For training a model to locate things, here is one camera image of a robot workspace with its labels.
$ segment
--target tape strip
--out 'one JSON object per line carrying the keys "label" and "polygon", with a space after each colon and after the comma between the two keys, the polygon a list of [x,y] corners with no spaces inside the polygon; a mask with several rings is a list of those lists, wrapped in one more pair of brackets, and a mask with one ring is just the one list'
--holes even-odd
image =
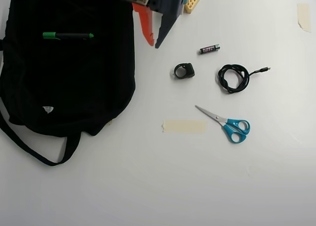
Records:
{"label": "tape strip", "polygon": [[200,134],[206,131],[206,121],[165,120],[162,132]]}
{"label": "tape strip", "polygon": [[298,24],[306,32],[311,30],[311,15],[309,4],[303,3],[297,5]]}

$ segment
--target cable connector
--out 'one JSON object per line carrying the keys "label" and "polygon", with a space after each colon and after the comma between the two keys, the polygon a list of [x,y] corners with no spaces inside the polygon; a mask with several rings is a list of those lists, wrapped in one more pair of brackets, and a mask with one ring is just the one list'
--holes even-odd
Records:
{"label": "cable connector", "polygon": [[259,70],[254,71],[253,74],[267,72],[267,71],[269,71],[270,69],[271,69],[270,67],[265,67],[265,68],[262,68],[262,69],[259,69]]}

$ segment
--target backpack handle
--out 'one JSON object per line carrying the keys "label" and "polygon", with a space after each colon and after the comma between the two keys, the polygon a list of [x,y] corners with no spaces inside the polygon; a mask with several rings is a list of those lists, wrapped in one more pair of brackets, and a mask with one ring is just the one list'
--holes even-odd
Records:
{"label": "backpack handle", "polygon": [[10,139],[12,139],[20,148],[22,148],[25,152],[31,154],[33,157],[37,158],[40,160],[42,163],[49,165],[51,167],[57,166],[60,164],[63,164],[67,162],[71,156],[74,154],[75,150],[77,149],[80,138],[81,138],[81,133],[71,135],[67,137],[67,143],[66,143],[66,150],[65,150],[65,155],[63,159],[59,163],[54,163],[47,158],[41,156],[31,148],[29,148],[21,139],[20,137],[13,131],[13,129],[10,128],[10,126],[7,124],[7,122],[4,120],[3,115],[0,112],[0,129],[6,133]]}

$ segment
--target blue scissors handle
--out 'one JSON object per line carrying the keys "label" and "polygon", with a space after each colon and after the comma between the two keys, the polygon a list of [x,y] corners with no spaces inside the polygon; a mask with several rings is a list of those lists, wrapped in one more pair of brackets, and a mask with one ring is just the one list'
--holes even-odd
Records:
{"label": "blue scissors handle", "polygon": [[[240,128],[240,126],[239,126],[240,123],[245,123],[247,125],[245,130]],[[239,130],[240,132],[242,132],[245,135],[249,134],[249,132],[250,132],[250,123],[248,121],[246,121],[246,120],[228,119],[227,120],[227,124],[233,126],[234,128],[236,128],[237,130]]]}
{"label": "blue scissors handle", "polygon": [[[225,132],[227,133],[228,135],[228,138],[231,140],[231,142],[233,143],[241,143],[241,142],[244,142],[245,139],[247,138],[247,135],[245,135],[244,133],[242,132],[239,132],[239,131],[235,131],[232,127],[230,127],[229,125],[224,125],[223,126]],[[239,141],[234,141],[233,139],[233,135],[236,134],[239,136]]]}

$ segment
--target wire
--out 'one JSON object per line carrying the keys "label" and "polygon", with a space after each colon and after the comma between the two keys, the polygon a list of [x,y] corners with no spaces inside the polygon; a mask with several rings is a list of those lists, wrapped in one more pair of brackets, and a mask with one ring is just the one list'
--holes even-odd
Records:
{"label": "wire", "polygon": [[[220,84],[223,86],[223,88],[225,88],[228,91],[228,93],[235,93],[235,92],[243,91],[248,86],[251,75],[256,74],[256,73],[266,72],[270,69],[271,68],[269,67],[265,67],[262,69],[258,69],[252,72],[251,74],[249,74],[248,70],[241,65],[227,64],[218,72],[218,78],[219,78]],[[224,78],[224,75],[228,70],[234,70],[242,78],[241,83],[235,89],[228,86],[228,83]]]}

